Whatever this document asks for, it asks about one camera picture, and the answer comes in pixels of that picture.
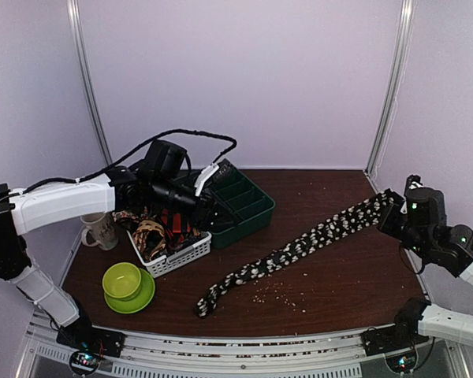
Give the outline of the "black white floral tie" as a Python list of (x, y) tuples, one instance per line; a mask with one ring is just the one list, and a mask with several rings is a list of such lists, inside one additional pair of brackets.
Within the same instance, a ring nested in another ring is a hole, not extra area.
[(386, 189), (334, 214), (283, 247), (241, 266), (212, 284), (207, 289), (207, 293), (195, 304), (194, 314), (199, 318), (207, 317), (215, 311), (220, 297), (226, 295), (231, 289), (258, 278), (270, 276), (340, 239), (375, 226), (383, 210), (387, 206), (396, 205), (401, 200), (402, 197), (398, 193)]

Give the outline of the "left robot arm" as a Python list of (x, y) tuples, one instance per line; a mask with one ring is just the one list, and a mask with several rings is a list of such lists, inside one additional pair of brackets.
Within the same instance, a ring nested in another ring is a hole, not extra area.
[(68, 342), (81, 350), (98, 341), (82, 305), (63, 291), (27, 255), (23, 236), (50, 224), (90, 214), (165, 209), (191, 226), (210, 231), (228, 206), (209, 190), (221, 169), (217, 160), (203, 169), (192, 187), (177, 175), (190, 162), (186, 149), (155, 135), (105, 168), (81, 178), (53, 177), (24, 189), (0, 184), (0, 279), (10, 282), (43, 309)]

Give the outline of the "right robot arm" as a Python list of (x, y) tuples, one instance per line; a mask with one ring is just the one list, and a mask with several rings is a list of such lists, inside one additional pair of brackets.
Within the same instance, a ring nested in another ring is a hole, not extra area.
[[(473, 287), (473, 229), (447, 225), (444, 194), (421, 182), (406, 179), (404, 194), (382, 212), (378, 230), (400, 242), (422, 262), (435, 264)], [(473, 315), (452, 311), (421, 298), (410, 298), (389, 329), (394, 347), (407, 346), (417, 335), (441, 338), (473, 347)]]

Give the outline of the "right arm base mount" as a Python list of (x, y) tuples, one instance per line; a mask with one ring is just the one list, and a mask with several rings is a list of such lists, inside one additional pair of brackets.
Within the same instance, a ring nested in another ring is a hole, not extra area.
[(368, 357), (413, 348), (415, 345), (429, 341), (428, 336), (409, 334), (403, 327), (396, 325), (368, 328), (360, 334), (360, 337)]

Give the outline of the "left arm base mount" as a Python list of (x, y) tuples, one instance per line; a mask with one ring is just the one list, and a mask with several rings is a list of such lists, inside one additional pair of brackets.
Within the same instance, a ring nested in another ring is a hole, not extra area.
[(119, 358), (125, 334), (103, 328), (93, 328), (89, 336), (71, 336), (66, 330), (58, 332), (56, 342), (78, 350), (91, 351), (98, 356)]

